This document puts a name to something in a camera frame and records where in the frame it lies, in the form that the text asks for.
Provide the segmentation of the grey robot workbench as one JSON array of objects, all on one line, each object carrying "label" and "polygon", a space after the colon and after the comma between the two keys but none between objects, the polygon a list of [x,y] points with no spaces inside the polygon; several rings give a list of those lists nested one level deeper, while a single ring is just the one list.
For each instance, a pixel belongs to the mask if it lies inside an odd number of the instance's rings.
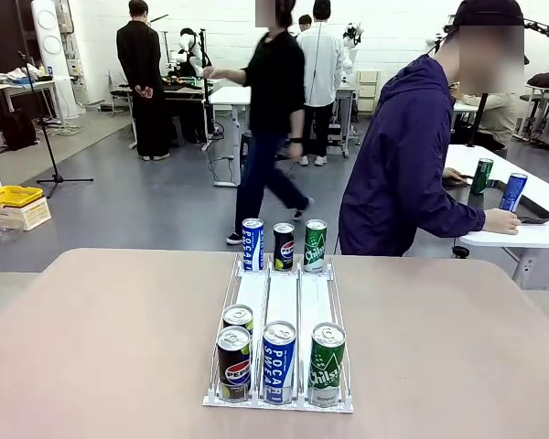
[{"label": "grey robot workbench", "polygon": [[[210,96],[214,92],[216,80],[208,80]],[[164,78],[164,96],[168,114],[173,123],[180,143],[205,144],[203,113],[203,79]]]}]

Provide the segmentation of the person's right hand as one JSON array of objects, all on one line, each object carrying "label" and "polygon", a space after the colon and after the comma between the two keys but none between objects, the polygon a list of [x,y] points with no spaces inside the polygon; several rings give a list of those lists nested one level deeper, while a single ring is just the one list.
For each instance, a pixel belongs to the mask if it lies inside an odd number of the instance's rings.
[{"label": "person's right hand", "polygon": [[492,233],[516,235],[521,225],[519,218],[510,211],[488,209],[485,211],[483,230]]}]

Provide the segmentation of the black serving tray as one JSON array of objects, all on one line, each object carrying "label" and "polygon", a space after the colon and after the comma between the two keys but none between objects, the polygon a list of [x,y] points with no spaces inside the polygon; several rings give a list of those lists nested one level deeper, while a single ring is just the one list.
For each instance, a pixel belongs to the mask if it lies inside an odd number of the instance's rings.
[{"label": "black serving tray", "polygon": [[446,191],[458,202],[474,209],[504,209],[514,213],[522,224],[542,225],[549,221],[549,210],[540,206],[523,193],[509,202],[504,201],[507,184],[498,179],[489,179],[480,194],[470,191],[471,179],[464,183],[453,178],[442,180]]}]

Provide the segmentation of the yellow plastic crate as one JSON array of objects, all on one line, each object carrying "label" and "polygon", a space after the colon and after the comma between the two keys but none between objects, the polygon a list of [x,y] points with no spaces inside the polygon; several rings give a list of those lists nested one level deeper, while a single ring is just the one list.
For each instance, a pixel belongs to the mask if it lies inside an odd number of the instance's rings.
[{"label": "yellow plastic crate", "polygon": [[2,207],[23,208],[42,197],[42,188],[12,185],[0,187],[0,206]]}]

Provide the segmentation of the black light stand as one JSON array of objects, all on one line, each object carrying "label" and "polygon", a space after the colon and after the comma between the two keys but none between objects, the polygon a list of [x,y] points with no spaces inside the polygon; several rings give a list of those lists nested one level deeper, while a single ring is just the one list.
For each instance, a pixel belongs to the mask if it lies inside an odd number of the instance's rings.
[{"label": "black light stand", "polygon": [[[207,55],[206,45],[206,30],[202,28],[199,31],[200,47],[201,47],[201,67],[205,69],[208,66],[209,57]],[[212,119],[212,109],[210,105],[210,88],[207,79],[203,80],[203,113],[204,113],[204,129],[205,129],[205,144],[201,147],[202,152],[206,152],[211,145],[212,136],[214,133],[214,125]]]}]

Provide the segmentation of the white tower air conditioner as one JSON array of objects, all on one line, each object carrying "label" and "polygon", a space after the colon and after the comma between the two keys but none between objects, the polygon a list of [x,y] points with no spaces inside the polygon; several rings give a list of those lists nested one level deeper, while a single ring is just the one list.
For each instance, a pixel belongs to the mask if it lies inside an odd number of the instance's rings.
[{"label": "white tower air conditioner", "polygon": [[32,0],[31,12],[43,65],[53,78],[61,120],[79,116],[53,0]]}]

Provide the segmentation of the person in long black coat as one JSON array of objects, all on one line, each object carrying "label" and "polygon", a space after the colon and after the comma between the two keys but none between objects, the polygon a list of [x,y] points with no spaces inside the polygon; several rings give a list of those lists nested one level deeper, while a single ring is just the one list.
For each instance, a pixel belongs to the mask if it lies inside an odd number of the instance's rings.
[{"label": "person in long black coat", "polygon": [[161,51],[157,32],[148,25],[145,0],[129,0],[130,21],[116,33],[117,57],[133,97],[136,150],[145,161],[169,157]]}]

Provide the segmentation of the green Chilsung cider can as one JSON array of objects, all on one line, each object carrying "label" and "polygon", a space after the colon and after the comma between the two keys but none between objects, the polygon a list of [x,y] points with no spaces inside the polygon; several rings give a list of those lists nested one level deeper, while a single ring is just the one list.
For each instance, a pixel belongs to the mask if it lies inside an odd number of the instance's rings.
[{"label": "green Chilsung cider can", "polygon": [[306,222],[303,268],[307,273],[320,273],[323,270],[328,225],[322,219],[309,219]]},{"label": "green Chilsung cider can", "polygon": [[339,402],[340,374],[346,333],[333,323],[315,326],[311,337],[308,399],[312,405],[330,407]]},{"label": "green Chilsung cider can", "polygon": [[472,184],[470,187],[470,193],[472,195],[481,195],[484,192],[490,179],[490,172],[492,170],[492,167],[492,159],[481,158],[478,161],[477,168],[472,178]]}]

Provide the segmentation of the black Pepsi can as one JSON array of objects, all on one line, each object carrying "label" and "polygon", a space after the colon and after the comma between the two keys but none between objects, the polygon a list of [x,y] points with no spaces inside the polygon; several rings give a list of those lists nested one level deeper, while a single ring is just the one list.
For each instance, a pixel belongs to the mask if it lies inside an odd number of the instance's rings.
[{"label": "black Pepsi can", "polygon": [[253,310],[247,305],[230,305],[222,313],[224,327],[243,327],[253,334]]},{"label": "black Pepsi can", "polygon": [[295,249],[295,227],[290,223],[274,225],[274,268],[287,272],[293,268]]},{"label": "black Pepsi can", "polygon": [[251,387],[252,337],[247,329],[229,326],[218,335],[220,394],[226,401],[246,401]]}]

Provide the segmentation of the person in purple jacket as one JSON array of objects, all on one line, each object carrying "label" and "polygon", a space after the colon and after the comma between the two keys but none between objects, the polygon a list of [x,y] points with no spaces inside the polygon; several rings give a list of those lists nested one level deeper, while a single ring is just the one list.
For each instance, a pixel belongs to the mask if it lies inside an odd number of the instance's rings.
[{"label": "person in purple jacket", "polygon": [[524,18],[517,0],[462,0],[452,30],[383,86],[339,210],[344,255],[403,256],[418,230],[444,236],[456,201],[443,187],[454,99],[486,92],[504,67],[522,63]]}]

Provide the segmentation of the black backpack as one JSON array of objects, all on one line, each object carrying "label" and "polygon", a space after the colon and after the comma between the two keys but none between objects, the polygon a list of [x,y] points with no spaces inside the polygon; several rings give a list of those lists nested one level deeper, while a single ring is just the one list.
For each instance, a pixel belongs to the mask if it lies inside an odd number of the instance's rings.
[{"label": "black backpack", "polygon": [[30,117],[21,109],[9,112],[2,125],[6,148],[17,151],[37,143],[37,134]]}]

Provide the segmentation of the blue Pocari Sweat can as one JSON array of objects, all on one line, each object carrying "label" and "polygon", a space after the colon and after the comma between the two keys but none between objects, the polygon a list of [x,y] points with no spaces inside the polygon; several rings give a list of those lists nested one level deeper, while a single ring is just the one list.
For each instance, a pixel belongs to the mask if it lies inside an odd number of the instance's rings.
[{"label": "blue Pocari Sweat can", "polygon": [[243,267],[246,271],[264,269],[264,222],[261,219],[245,219],[242,222]]},{"label": "blue Pocari Sweat can", "polygon": [[287,404],[293,398],[296,330],[285,321],[266,325],[263,332],[264,400],[273,405]]},{"label": "blue Pocari Sweat can", "polygon": [[528,177],[521,173],[512,173],[509,176],[501,197],[499,208],[514,212],[520,203],[522,192],[526,186]]}]

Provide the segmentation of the large white table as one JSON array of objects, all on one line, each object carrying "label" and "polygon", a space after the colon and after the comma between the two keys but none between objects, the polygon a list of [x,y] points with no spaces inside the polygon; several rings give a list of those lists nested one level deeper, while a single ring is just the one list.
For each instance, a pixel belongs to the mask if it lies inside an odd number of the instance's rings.
[{"label": "large white table", "polygon": [[[469,175],[481,158],[494,162],[491,176],[496,179],[506,180],[512,173],[525,174],[528,179],[524,196],[549,210],[549,183],[481,146],[451,145],[446,165]],[[549,276],[549,221],[544,225],[522,225],[516,235],[471,232],[459,241],[475,247],[502,248],[517,262],[512,275],[516,284],[524,290],[549,290],[549,280],[540,287],[534,280],[538,274]]]}]

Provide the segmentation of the person black top blue jeans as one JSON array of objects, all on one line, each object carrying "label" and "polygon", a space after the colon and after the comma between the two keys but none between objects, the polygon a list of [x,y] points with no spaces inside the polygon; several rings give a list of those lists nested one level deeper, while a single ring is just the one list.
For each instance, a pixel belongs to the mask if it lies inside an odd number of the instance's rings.
[{"label": "person black top blue jeans", "polygon": [[259,217],[269,189],[299,219],[309,207],[306,197],[275,164],[280,148],[289,145],[295,160],[303,153],[305,121],[305,56],[288,28],[296,0],[257,0],[256,25],[267,32],[248,65],[238,70],[203,69],[205,79],[226,79],[251,89],[251,145],[237,188],[234,231],[229,245],[242,243],[242,222]]}]

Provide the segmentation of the black and white background robot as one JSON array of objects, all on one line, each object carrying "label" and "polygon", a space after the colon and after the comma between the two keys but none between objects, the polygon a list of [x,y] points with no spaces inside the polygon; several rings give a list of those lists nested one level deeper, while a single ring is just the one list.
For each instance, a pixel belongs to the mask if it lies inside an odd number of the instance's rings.
[{"label": "black and white background robot", "polygon": [[203,77],[203,51],[197,33],[191,28],[180,31],[177,65],[181,76]]}]

